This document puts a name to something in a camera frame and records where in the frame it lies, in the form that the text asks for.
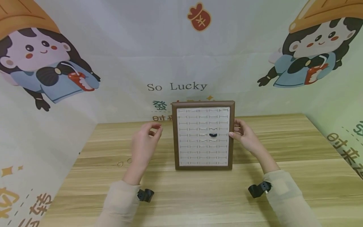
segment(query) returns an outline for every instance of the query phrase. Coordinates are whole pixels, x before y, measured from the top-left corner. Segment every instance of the cartoon girl's hat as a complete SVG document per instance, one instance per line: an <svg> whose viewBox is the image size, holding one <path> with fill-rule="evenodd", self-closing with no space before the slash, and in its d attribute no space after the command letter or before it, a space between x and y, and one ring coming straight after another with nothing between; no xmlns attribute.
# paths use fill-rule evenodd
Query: cartoon girl's hat
<svg viewBox="0 0 363 227"><path fill-rule="evenodd" d="M60 33L54 21L34 0L0 0L0 40L23 28Z"/></svg>
<svg viewBox="0 0 363 227"><path fill-rule="evenodd" d="M291 23L289 32L298 32L343 17L363 19L363 0L309 0Z"/></svg>

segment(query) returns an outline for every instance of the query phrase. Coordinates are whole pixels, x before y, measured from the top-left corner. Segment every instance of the wooden table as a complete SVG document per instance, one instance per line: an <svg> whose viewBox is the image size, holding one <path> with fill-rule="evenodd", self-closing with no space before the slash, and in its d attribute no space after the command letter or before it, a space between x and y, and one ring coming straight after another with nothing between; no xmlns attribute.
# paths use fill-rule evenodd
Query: wooden table
<svg viewBox="0 0 363 227"><path fill-rule="evenodd" d="M360 226L362 180L302 114L243 118L280 167L292 175L323 226ZM155 191L133 226L279 226L265 196L247 188L262 180L248 151L235 142L232 171L175 171L171 121L142 180ZM113 181L129 164L131 135L142 122L99 124L41 221L42 227L93 226ZM123 161L122 167L116 164Z"/></svg>

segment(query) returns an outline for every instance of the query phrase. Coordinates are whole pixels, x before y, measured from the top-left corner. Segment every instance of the wrist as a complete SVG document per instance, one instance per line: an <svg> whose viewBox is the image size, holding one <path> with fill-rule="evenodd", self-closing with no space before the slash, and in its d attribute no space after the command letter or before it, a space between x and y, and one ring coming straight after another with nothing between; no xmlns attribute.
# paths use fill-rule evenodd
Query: wrist
<svg viewBox="0 0 363 227"><path fill-rule="evenodd" d="M261 146L261 147L259 147L257 149L254 149L253 151L251 151L251 153L257 159L262 158L262 157L270 154L264 146Z"/></svg>
<svg viewBox="0 0 363 227"><path fill-rule="evenodd" d="M145 170L146 166L131 163L122 180L129 185L139 185Z"/></svg>

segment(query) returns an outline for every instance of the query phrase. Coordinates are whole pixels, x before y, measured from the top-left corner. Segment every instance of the person's right hand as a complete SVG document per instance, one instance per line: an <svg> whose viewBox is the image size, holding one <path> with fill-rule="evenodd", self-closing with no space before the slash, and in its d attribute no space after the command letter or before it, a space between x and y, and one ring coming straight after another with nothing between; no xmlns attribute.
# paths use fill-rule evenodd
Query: person's right hand
<svg viewBox="0 0 363 227"><path fill-rule="evenodd" d="M149 122L141 126L141 129L132 137L131 157L133 164L142 167L149 164L162 132L163 128L160 123Z"/></svg>
<svg viewBox="0 0 363 227"><path fill-rule="evenodd" d="M228 135L239 141L254 156L266 151L254 131L243 120L235 119L234 132L230 132Z"/></svg>

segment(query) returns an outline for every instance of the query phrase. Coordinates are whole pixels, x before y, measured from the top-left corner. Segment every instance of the wall backdrop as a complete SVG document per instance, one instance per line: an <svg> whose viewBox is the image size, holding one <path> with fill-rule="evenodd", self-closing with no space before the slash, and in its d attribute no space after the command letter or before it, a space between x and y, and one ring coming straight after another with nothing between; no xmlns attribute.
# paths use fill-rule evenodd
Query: wall backdrop
<svg viewBox="0 0 363 227"><path fill-rule="evenodd" d="M362 25L363 0L0 0L0 225L39 224L97 123L175 101L305 113L363 178Z"/></svg>

